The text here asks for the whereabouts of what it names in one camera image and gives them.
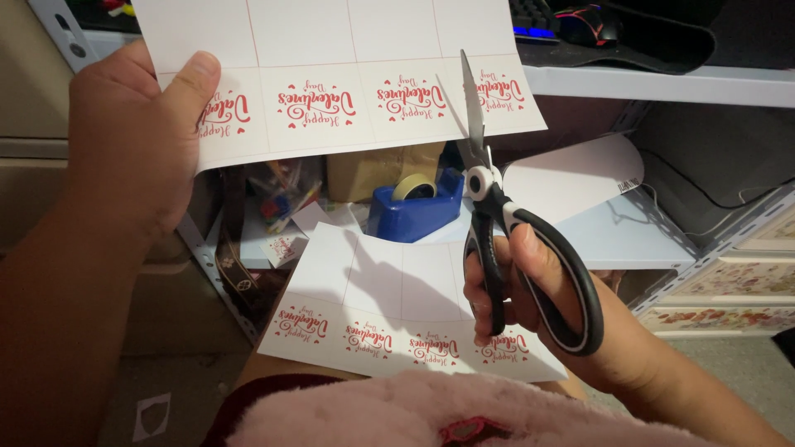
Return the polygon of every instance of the gaming mouse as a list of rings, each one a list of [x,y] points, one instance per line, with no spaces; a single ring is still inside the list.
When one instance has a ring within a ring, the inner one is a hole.
[[[570,44],[588,47],[614,46],[624,26],[614,12],[599,5],[573,6],[558,13],[558,37]]]

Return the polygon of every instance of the tape roll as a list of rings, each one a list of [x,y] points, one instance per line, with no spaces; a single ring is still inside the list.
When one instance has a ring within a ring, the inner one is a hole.
[[[420,173],[404,178],[392,192],[392,200],[430,199],[433,197],[436,197],[436,184]]]

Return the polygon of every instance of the scissor blade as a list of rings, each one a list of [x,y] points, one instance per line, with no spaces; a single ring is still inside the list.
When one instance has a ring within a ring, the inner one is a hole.
[[[480,97],[478,88],[475,86],[475,77],[472,76],[472,69],[469,67],[467,54],[461,50],[461,67],[463,69],[463,93],[467,100],[467,123],[469,125],[469,148],[471,157],[479,160],[479,165],[491,168],[491,157],[483,148],[483,133],[486,125],[483,123],[483,111],[480,110]]]

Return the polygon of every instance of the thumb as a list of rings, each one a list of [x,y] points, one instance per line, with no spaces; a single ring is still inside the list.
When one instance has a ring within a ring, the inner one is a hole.
[[[187,64],[174,76],[163,91],[160,100],[190,126],[195,126],[207,102],[212,99],[221,78],[221,63],[206,51],[194,54]]]
[[[560,265],[560,259],[555,252],[536,236],[527,223],[518,225],[508,240],[514,265],[547,294],[569,327],[579,332],[582,328],[580,305],[572,280]],[[535,306],[529,290],[514,295],[516,296],[511,298],[512,301],[528,300]]]

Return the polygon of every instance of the hand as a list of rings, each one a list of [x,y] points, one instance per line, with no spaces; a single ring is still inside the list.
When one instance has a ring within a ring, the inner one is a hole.
[[[198,52],[161,93],[143,40],[80,71],[69,88],[63,201],[149,244],[174,231],[199,159],[196,122],[220,76],[218,60]]]
[[[506,323],[537,333],[550,352],[585,383],[613,394],[628,387],[641,387],[657,373],[654,352],[661,341],[643,328],[615,293],[593,275],[604,315],[602,346],[590,356],[577,357],[555,345],[533,297],[519,282],[515,267],[549,295],[575,332],[582,332],[580,309],[560,260],[538,240],[528,224],[516,227],[510,239],[495,237],[494,251],[506,278],[505,299],[510,298],[505,303]],[[475,313],[475,344],[486,346],[491,340],[491,300],[483,288],[483,269],[475,253],[467,258],[465,266],[463,292]]]

